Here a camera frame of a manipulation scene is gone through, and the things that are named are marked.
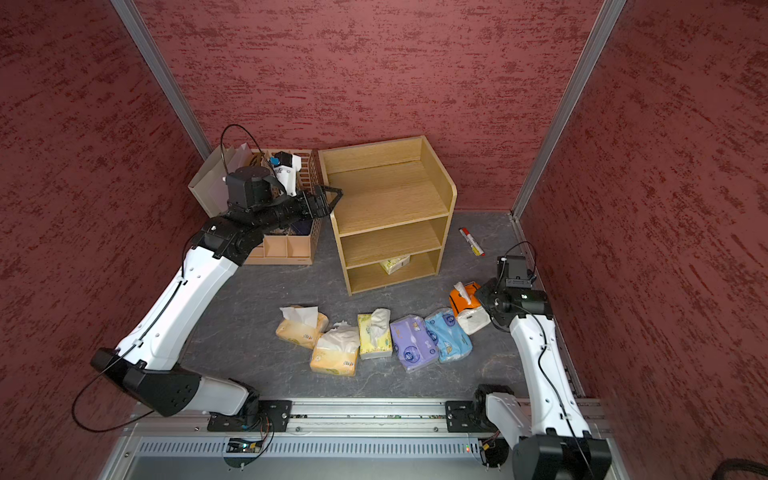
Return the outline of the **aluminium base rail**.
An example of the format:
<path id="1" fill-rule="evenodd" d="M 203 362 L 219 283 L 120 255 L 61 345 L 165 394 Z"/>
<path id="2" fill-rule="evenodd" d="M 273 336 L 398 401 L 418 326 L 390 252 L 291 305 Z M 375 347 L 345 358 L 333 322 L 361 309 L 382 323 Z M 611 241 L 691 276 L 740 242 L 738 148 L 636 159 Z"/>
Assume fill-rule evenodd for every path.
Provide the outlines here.
<path id="1" fill-rule="evenodd" d="M 430 437 L 491 435 L 449 433 L 445 402 L 438 398 L 294 398 L 285 432 L 292 437 Z M 613 429 L 599 399 L 577 399 L 594 436 L 613 437 Z M 209 415 L 182 412 L 174 417 L 151 415 L 137 422 L 126 433 L 146 436 L 214 436 L 236 434 L 209 432 Z"/>

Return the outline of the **wooden three-tier shelf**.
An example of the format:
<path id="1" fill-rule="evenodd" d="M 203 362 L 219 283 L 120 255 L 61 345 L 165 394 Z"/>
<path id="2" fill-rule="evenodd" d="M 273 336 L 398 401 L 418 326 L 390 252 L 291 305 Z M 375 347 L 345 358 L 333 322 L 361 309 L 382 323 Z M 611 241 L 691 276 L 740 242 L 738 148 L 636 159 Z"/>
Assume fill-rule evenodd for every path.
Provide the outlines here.
<path id="1" fill-rule="evenodd" d="M 331 225 L 349 294 L 439 273 L 457 188 L 425 136 L 326 149 L 319 162 L 343 191 Z M 379 265 L 405 255 L 392 275 Z"/>

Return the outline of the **blue tissue pack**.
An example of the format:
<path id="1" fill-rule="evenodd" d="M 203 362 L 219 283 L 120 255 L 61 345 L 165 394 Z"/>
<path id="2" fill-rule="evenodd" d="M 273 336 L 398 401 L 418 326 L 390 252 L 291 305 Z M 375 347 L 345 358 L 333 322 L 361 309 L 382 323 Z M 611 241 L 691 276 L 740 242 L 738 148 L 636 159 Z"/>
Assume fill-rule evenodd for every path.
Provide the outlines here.
<path id="1" fill-rule="evenodd" d="M 471 340 L 451 308 L 442 308 L 429 315 L 425 319 L 425 326 L 437 347 L 440 363 L 459 361 L 471 354 Z"/>

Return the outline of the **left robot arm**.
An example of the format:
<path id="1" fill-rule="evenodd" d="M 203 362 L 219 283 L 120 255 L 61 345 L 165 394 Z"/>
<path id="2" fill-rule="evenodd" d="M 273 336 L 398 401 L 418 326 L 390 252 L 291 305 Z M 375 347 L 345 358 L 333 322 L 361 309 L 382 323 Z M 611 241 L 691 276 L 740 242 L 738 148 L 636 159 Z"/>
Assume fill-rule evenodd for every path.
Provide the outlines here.
<path id="1" fill-rule="evenodd" d="M 210 301 L 265 234 L 329 216 L 343 192 L 317 185 L 290 196 L 262 166 L 241 167 L 224 182 L 227 210 L 208 219 L 186 242 L 178 273 L 150 311 L 117 347 L 99 349 L 91 365 L 99 377 L 161 416 L 204 411 L 247 430 L 260 422 L 257 392 L 181 367 L 182 347 Z"/>

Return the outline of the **yellow tissue box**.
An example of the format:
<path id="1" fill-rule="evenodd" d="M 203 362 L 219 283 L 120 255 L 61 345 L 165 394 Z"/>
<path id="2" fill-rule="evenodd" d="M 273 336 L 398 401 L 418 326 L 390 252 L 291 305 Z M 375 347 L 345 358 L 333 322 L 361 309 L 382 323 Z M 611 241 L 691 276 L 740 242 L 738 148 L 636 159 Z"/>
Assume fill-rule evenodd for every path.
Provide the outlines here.
<path id="1" fill-rule="evenodd" d="M 283 320 L 276 329 L 277 337 L 303 348 L 313 349 L 329 324 L 328 317 L 317 306 L 281 307 L 280 311 Z"/>
<path id="2" fill-rule="evenodd" d="M 315 373 L 353 377 L 359 348 L 359 329 L 346 322 L 337 323 L 317 340 L 310 369 Z"/>

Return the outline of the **yellow-green tissue pack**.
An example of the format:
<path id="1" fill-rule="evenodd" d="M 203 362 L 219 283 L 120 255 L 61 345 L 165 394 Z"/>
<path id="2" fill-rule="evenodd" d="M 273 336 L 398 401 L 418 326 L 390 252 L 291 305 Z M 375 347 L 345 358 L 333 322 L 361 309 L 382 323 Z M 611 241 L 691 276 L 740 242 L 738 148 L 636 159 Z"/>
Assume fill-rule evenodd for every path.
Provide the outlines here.
<path id="1" fill-rule="evenodd" d="M 393 342 L 390 331 L 391 312 L 378 308 L 370 314 L 358 314 L 360 348 L 362 360 L 388 358 L 393 354 Z"/>

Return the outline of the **grey cardboard folder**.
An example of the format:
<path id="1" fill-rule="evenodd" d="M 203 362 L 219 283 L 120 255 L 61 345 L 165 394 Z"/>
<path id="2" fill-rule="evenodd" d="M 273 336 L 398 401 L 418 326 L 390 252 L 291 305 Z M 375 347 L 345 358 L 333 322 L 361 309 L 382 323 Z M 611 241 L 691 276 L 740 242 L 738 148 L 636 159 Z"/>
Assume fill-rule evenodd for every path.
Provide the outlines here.
<path id="1" fill-rule="evenodd" d="M 239 147 L 217 147 L 211 152 L 188 185 L 190 192 L 209 217 L 215 217 L 228 208 L 227 173 L 248 165 L 253 152 L 247 143 Z"/>

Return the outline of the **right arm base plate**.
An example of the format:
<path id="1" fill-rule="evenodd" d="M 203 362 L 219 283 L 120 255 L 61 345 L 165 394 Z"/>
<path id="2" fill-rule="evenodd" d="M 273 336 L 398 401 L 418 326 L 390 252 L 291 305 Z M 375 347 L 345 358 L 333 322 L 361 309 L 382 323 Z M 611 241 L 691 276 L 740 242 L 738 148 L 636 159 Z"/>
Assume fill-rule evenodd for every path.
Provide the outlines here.
<path id="1" fill-rule="evenodd" d="M 486 416 L 485 406 L 475 401 L 446 401 L 445 417 L 449 433 L 491 435 L 497 431 Z"/>

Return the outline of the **beige plastic file organizer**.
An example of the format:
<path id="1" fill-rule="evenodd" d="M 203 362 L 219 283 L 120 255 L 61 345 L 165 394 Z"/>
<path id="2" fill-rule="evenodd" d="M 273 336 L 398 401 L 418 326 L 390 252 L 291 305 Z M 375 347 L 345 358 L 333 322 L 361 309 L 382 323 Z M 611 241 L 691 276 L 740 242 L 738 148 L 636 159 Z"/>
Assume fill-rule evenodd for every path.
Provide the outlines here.
<path id="1" fill-rule="evenodd" d="M 286 151 L 301 157 L 302 168 L 297 176 L 298 189 L 313 190 L 315 185 L 322 183 L 322 174 L 317 150 L 265 148 L 263 150 L 263 155 L 257 154 L 254 150 L 255 153 L 252 164 L 255 164 L 256 160 L 260 159 L 262 165 L 268 167 L 269 158 L 278 151 Z M 322 220 L 313 221 L 312 232 L 309 236 L 287 235 L 287 227 L 266 234 L 262 243 L 252 250 L 245 261 L 245 264 L 249 266 L 312 265 L 323 225 Z"/>

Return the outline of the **orange white tissue box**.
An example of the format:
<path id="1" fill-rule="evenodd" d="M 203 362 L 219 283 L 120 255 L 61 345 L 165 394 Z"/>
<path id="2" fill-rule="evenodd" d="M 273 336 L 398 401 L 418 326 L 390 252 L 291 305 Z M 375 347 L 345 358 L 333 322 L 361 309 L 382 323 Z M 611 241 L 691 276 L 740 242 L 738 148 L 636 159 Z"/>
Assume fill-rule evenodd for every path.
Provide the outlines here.
<path id="1" fill-rule="evenodd" d="M 473 335 L 491 324 L 491 317 L 477 299 L 481 286 L 477 282 L 457 282 L 449 294 L 454 316 L 467 335 Z"/>

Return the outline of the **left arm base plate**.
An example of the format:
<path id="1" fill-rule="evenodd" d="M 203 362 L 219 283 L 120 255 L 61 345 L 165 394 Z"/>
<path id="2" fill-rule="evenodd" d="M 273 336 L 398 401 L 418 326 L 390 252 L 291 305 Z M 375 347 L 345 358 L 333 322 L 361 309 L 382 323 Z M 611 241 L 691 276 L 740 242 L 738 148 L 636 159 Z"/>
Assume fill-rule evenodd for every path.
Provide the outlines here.
<path id="1" fill-rule="evenodd" d="M 236 415 L 211 413 L 207 425 L 209 432 L 285 432 L 290 419 L 290 400 L 253 400 L 247 402 Z"/>

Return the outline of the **purple tissue pack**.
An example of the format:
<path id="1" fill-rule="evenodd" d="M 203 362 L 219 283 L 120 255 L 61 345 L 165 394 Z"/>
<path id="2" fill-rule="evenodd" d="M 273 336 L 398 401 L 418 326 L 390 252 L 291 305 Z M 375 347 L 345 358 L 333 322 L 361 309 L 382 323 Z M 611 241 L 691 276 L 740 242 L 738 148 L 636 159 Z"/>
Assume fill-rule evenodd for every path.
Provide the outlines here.
<path id="1" fill-rule="evenodd" d="M 390 324 L 393 351 L 408 373 L 423 369 L 439 360 L 436 341 L 417 315 L 407 315 Z"/>

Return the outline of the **dark blue book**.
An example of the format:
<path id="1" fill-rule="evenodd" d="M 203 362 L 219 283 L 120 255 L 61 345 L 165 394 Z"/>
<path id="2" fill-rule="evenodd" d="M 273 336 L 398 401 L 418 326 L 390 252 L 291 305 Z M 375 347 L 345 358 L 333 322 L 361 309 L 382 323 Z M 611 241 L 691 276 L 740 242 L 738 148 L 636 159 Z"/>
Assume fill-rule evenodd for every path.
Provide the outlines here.
<path id="1" fill-rule="evenodd" d="M 299 220 L 290 224 L 286 228 L 286 233 L 290 236 L 309 236 L 312 232 L 313 224 L 314 221 L 312 219 Z"/>

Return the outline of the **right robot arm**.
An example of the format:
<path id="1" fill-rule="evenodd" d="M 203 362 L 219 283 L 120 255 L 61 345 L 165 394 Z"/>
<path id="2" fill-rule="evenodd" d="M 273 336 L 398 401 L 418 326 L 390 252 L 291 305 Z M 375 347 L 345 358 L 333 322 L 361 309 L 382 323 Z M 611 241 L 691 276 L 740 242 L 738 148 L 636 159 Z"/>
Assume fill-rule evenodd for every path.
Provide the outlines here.
<path id="1" fill-rule="evenodd" d="M 512 450 L 515 479 L 604 479 L 612 464 L 608 443 L 595 438 L 573 396 L 547 294 L 497 287 L 475 296 L 493 325 L 513 338 L 529 393 L 530 418 L 511 394 L 488 393 L 485 416 Z"/>

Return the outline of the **small green yellow tissue pack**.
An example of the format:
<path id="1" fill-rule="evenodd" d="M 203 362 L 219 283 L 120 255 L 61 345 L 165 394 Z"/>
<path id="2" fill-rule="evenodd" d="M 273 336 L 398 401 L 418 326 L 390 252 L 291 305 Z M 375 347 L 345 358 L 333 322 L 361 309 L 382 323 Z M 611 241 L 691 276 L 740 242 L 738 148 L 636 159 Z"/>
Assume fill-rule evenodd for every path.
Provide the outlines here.
<path id="1" fill-rule="evenodd" d="M 411 260 L 411 256 L 405 255 L 405 256 L 381 261 L 379 265 L 387 275 L 392 275 L 393 273 L 407 266 L 410 263 L 410 260 Z"/>

